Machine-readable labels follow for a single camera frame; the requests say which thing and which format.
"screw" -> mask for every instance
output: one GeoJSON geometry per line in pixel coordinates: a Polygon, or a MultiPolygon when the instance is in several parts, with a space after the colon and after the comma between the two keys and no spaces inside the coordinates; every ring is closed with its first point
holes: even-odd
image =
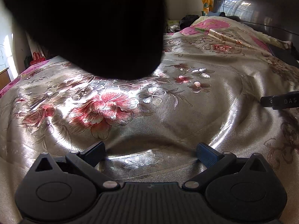
{"type": "Polygon", "coordinates": [[[113,189],[118,186],[118,183],[112,180],[106,181],[103,183],[103,187],[107,189],[113,189]]]}
{"type": "Polygon", "coordinates": [[[199,183],[198,182],[195,182],[195,181],[188,181],[188,182],[185,182],[185,187],[188,188],[188,189],[195,189],[199,186],[199,183]]]}

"wooden furniture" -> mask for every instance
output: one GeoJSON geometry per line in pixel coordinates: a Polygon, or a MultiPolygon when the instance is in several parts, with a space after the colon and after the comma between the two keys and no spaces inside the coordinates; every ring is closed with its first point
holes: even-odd
{"type": "Polygon", "coordinates": [[[7,84],[11,82],[8,75],[8,68],[0,71],[0,90],[2,90],[7,84]]]}

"ribbed black surface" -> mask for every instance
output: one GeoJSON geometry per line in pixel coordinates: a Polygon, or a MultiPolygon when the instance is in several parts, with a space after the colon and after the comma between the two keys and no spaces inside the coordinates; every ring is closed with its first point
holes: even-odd
{"type": "MultiPolygon", "coordinates": [[[[177,183],[130,182],[121,190],[103,193],[89,213],[66,224],[167,223],[236,224],[210,210],[199,193],[186,192],[177,183]]],[[[267,224],[280,223],[274,220],[267,224]]],[[[20,224],[34,223],[23,220],[20,224]]]]}

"wrinkled fabric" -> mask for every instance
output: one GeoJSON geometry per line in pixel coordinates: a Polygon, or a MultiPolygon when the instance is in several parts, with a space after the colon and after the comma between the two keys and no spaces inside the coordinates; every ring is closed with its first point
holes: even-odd
{"type": "MultiPolygon", "coordinates": [[[[147,36],[140,43],[150,53],[147,36]]],[[[41,152],[62,156],[102,140],[107,158],[96,168],[118,181],[181,185],[204,170],[199,142],[238,157],[260,152],[288,194],[281,220],[299,223],[299,109],[260,105],[262,96],[298,90],[299,70],[252,36],[232,24],[166,35],[159,67],[133,81],[56,57],[17,82],[0,99],[0,222],[20,220],[13,195],[41,152]]],[[[114,60],[122,59],[103,63],[117,70],[114,60]]]]}

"floral bedspread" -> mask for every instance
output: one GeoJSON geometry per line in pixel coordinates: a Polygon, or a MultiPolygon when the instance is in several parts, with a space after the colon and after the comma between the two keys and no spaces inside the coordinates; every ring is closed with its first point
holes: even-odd
{"type": "Polygon", "coordinates": [[[118,181],[182,184],[204,169],[198,142],[239,157],[260,152],[288,193],[282,221],[299,223],[299,110],[259,102],[299,90],[299,70],[266,42],[287,45],[226,18],[200,18],[164,37],[161,64],[146,78],[101,78],[60,57],[21,78],[0,99],[0,223],[20,220],[13,195],[41,152],[99,141],[107,159],[96,168],[118,181]]]}

